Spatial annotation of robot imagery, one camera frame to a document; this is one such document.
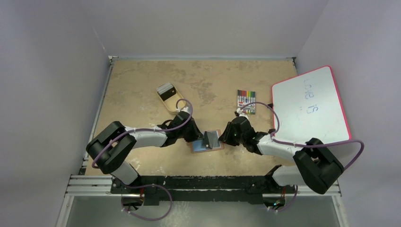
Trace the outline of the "pink leather card holder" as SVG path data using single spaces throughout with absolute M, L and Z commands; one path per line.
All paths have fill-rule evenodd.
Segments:
M 205 131 L 203 134 L 203 139 L 199 139 L 191 143 L 191 152 L 202 153 L 223 150 L 224 144 L 218 140 L 220 135 L 220 130 Z

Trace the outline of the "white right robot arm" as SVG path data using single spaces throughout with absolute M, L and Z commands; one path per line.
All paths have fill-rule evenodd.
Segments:
M 219 141 L 231 146 L 243 145 L 258 155 L 276 156 L 294 161 L 294 166 L 279 166 L 265 180 L 270 192 L 286 185 L 306 185 L 318 194 L 325 194 L 344 173 L 342 163 L 316 138 L 306 144 L 280 144 L 272 139 L 273 130 L 255 131 L 250 121 L 239 116 L 228 122 Z

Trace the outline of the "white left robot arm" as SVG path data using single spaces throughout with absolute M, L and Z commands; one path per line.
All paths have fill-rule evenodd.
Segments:
M 93 159 L 93 168 L 120 180 L 128 193 L 136 193 L 141 187 L 140 174 L 125 160 L 133 149 L 163 148 L 178 139 L 194 142 L 202 138 L 192 115 L 180 111 L 173 119 L 153 128 L 130 128 L 114 121 L 87 144 L 86 152 Z

